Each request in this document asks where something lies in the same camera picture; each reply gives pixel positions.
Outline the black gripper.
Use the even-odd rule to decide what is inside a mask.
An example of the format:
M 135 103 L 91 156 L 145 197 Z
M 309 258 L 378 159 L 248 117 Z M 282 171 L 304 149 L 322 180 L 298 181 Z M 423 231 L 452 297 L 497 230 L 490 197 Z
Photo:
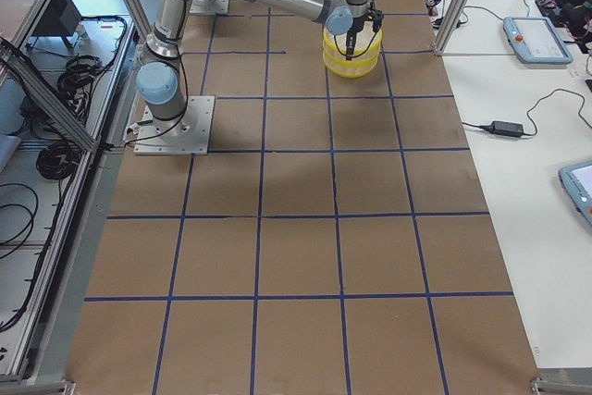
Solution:
M 359 17 L 353 20 L 353 23 L 346 34 L 346 59 L 348 61 L 354 58 L 357 35 L 364 30 L 366 17 Z

